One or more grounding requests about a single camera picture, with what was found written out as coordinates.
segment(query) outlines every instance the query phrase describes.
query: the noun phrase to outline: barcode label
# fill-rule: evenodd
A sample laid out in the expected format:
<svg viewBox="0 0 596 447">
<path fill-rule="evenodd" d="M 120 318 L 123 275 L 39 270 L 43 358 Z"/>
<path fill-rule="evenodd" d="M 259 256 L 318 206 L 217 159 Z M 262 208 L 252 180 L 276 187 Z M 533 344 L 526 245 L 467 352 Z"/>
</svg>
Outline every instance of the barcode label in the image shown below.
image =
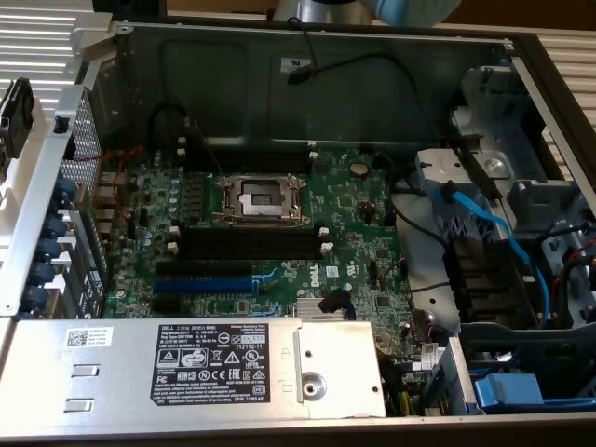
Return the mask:
<svg viewBox="0 0 596 447">
<path fill-rule="evenodd" d="M 338 278 L 339 277 L 339 268 L 337 266 L 331 265 L 327 267 L 327 278 Z"/>
<path fill-rule="evenodd" d="M 66 347 L 102 347 L 112 345 L 114 328 L 76 328 L 66 332 Z"/>
<path fill-rule="evenodd" d="M 422 345 L 422 355 L 420 356 L 420 360 L 423 370 L 432 370 L 435 365 L 439 363 L 439 358 L 438 343 L 428 343 L 426 345 Z"/>
</svg>

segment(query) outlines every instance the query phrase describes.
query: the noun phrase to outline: cpu socket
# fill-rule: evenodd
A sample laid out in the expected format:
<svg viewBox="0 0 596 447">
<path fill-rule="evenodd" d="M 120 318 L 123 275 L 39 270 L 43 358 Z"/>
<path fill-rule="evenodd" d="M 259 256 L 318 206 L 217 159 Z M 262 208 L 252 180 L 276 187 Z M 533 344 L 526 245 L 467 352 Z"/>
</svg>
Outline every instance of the cpu socket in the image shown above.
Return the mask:
<svg viewBox="0 0 596 447">
<path fill-rule="evenodd" d="M 226 177 L 222 213 L 215 216 L 231 224 L 293 226 L 309 224 L 302 213 L 301 190 L 306 182 L 287 177 Z"/>
</svg>

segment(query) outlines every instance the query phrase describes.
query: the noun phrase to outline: power supply label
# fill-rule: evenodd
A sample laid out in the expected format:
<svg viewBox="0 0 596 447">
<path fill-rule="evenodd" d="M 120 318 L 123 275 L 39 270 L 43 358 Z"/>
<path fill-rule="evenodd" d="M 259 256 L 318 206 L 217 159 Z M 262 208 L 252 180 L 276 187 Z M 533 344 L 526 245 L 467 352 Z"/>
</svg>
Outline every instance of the power supply label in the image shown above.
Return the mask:
<svg viewBox="0 0 596 447">
<path fill-rule="evenodd" d="M 160 325 L 151 399 L 159 406 L 269 402 L 268 325 Z"/>
</svg>

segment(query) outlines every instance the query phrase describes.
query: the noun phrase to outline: ventilation grille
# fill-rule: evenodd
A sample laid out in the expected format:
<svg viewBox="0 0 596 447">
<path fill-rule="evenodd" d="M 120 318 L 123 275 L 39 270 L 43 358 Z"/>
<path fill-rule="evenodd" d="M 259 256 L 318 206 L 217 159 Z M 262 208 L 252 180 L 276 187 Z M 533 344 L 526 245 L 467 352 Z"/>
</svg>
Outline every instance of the ventilation grille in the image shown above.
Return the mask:
<svg viewBox="0 0 596 447">
<path fill-rule="evenodd" d="M 83 93 L 76 112 L 73 139 L 75 147 L 74 160 L 62 161 L 62 175 L 75 183 L 84 183 L 90 195 L 93 196 L 100 175 L 101 161 L 90 158 L 100 156 L 102 147 L 95 129 L 95 121 L 93 120 L 93 113 L 91 113 L 91 105 L 86 92 Z"/>
</svg>

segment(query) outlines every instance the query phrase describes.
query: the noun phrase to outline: motherboard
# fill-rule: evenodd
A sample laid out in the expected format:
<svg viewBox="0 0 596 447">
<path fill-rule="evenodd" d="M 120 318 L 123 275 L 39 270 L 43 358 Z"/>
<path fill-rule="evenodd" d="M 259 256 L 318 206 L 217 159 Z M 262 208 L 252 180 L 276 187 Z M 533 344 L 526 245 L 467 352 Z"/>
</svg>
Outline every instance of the motherboard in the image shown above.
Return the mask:
<svg viewBox="0 0 596 447">
<path fill-rule="evenodd" d="M 385 172 L 355 148 L 309 156 L 288 175 L 186 171 L 159 152 L 129 168 L 104 317 L 349 318 L 318 305 L 341 294 L 377 347 L 413 352 Z"/>
</svg>

